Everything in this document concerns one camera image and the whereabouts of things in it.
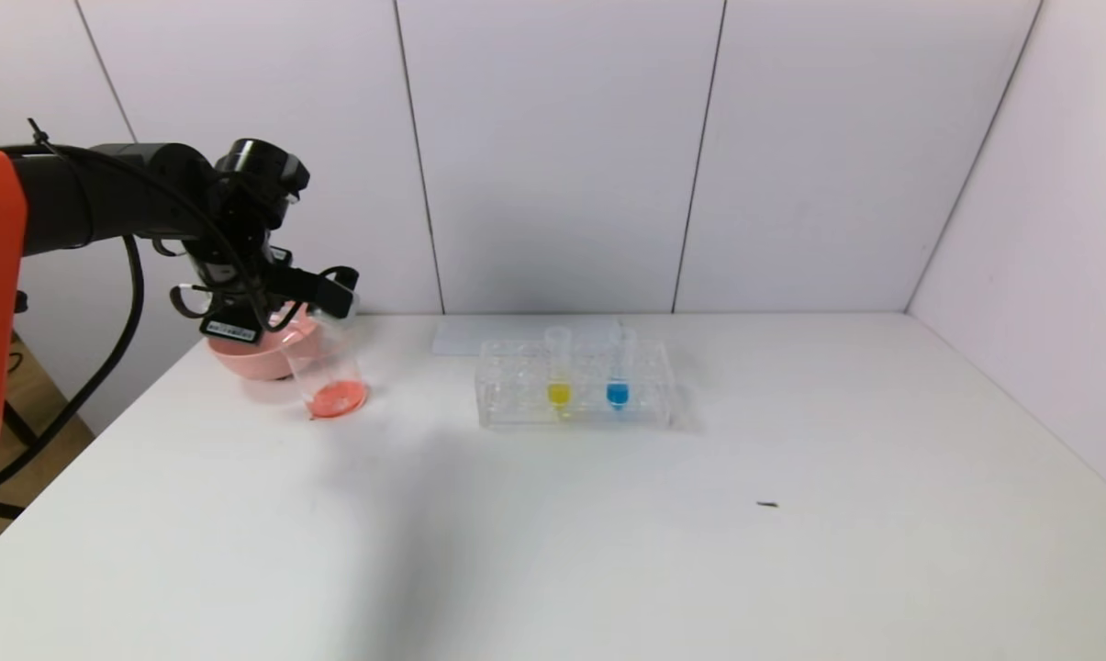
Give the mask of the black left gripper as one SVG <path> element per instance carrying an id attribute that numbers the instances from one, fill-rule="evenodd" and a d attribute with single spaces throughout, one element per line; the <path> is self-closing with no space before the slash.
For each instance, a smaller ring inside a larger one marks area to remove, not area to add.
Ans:
<path id="1" fill-rule="evenodd" d="M 199 252 L 189 254 L 201 284 L 196 288 L 208 294 L 204 312 L 192 312 L 206 338 L 255 344 L 267 333 L 283 330 L 294 318 L 294 304 L 270 296 L 255 269 L 234 267 L 225 261 L 204 261 Z"/>

